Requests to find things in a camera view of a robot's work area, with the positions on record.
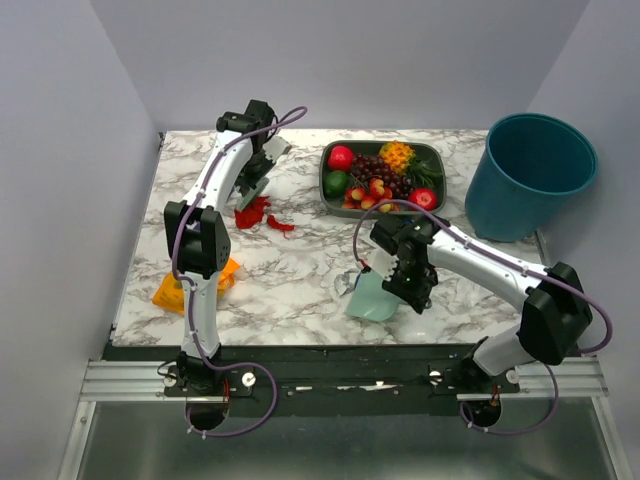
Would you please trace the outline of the mint green dustpan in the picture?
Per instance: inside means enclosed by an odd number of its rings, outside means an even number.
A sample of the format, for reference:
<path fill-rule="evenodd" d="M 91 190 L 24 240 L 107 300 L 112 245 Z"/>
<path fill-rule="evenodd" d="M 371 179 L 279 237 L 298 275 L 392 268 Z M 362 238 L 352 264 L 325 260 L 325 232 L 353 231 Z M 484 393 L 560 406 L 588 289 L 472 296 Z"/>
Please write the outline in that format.
<path fill-rule="evenodd" d="M 403 304 L 403 301 L 382 288 L 383 278 L 370 271 L 351 293 L 345 308 L 349 317 L 369 321 L 386 322 L 390 320 Z"/>

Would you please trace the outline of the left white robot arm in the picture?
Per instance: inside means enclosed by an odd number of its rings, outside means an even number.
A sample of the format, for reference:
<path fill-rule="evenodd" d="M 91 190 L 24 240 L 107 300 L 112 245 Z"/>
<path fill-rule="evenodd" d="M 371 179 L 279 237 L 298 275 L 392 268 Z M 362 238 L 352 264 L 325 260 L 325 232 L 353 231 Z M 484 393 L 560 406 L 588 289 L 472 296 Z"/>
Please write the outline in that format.
<path fill-rule="evenodd" d="M 212 364 L 220 347 L 216 326 L 217 285 L 230 257 L 230 237 L 221 209 L 234 190 L 246 208 L 266 187 L 275 154 L 265 152 L 276 119 L 268 103 L 249 102 L 243 113 L 218 118 L 220 135 L 196 183 L 179 202 L 164 208 L 165 232 L 172 273 L 184 292 L 185 330 L 178 369 L 201 395 L 214 393 L 222 380 Z"/>

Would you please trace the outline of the blue paper scrap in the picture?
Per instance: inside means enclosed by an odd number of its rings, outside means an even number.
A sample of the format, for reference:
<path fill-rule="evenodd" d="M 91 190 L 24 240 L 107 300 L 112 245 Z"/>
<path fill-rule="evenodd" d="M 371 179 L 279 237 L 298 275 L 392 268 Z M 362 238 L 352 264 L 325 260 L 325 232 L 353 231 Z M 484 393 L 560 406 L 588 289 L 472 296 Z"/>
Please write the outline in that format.
<path fill-rule="evenodd" d="M 356 290 L 359 286 L 359 284 L 361 283 L 361 281 L 364 279 L 364 277 L 371 271 L 371 269 L 369 267 L 365 267 L 363 268 L 356 276 L 354 285 L 353 285 L 353 289 Z"/>

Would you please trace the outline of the mint green hand brush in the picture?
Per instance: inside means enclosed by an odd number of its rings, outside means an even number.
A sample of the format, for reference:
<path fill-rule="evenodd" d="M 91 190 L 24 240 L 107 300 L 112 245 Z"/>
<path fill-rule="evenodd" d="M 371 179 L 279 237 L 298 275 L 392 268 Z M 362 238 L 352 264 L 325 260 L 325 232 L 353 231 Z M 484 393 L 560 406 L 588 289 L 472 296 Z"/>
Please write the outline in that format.
<path fill-rule="evenodd" d="M 238 211 L 244 211 L 267 187 L 269 179 L 267 177 L 261 178 L 254 187 L 249 188 L 243 193 L 236 204 Z"/>

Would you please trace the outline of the red paper scrap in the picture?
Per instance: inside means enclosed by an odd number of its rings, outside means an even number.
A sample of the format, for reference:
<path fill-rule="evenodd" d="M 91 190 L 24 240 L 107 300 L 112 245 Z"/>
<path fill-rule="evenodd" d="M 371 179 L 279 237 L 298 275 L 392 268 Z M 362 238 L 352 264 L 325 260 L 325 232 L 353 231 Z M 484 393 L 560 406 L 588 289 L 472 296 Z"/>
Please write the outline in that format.
<path fill-rule="evenodd" d="M 235 225 L 238 229 L 251 229 L 260 224 L 269 216 L 268 208 L 271 206 L 268 196 L 258 196 L 242 210 L 234 211 Z"/>
<path fill-rule="evenodd" d="M 293 232 L 295 230 L 295 226 L 293 224 L 281 223 L 272 214 L 267 216 L 267 225 L 271 229 L 279 231 L 284 237 L 287 237 L 289 232 Z"/>

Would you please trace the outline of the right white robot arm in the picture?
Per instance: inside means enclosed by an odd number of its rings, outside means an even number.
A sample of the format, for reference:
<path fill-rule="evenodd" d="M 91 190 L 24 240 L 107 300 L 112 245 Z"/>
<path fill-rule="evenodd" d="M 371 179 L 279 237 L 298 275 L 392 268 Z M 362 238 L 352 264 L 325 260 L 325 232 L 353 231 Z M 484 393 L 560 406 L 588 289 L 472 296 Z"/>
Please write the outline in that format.
<path fill-rule="evenodd" d="M 377 251 L 367 263 L 382 277 L 382 289 L 418 314 L 430 302 L 440 269 L 480 285 L 520 313 L 518 326 L 479 340 L 462 360 L 460 379 L 471 391 L 485 390 L 515 366 L 561 364 L 593 319 L 579 277 L 565 263 L 529 264 L 428 219 L 383 216 L 370 239 Z"/>

